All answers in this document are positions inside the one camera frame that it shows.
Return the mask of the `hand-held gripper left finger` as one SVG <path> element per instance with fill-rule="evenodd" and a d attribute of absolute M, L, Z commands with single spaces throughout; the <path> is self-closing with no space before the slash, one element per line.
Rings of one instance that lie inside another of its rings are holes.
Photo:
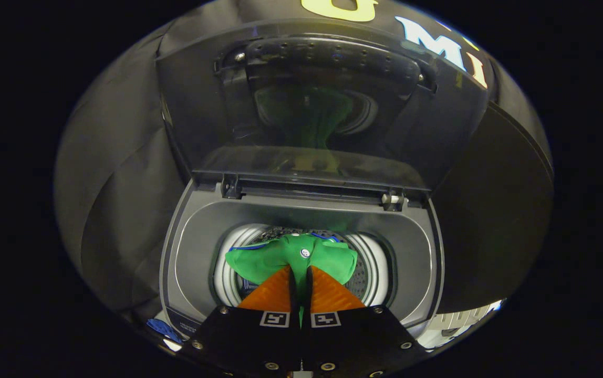
<path fill-rule="evenodd" d="M 190 337 L 189 359 L 220 376 L 290 376 L 299 371 L 300 316 L 286 265 L 238 306 L 215 307 Z"/>

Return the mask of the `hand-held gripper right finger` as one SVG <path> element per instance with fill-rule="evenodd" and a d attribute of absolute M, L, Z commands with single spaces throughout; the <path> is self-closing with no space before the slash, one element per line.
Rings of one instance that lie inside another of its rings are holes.
<path fill-rule="evenodd" d="M 367 306 L 317 266 L 307 270 L 301 365 L 313 376 L 390 376 L 428 352 L 385 306 Z"/>

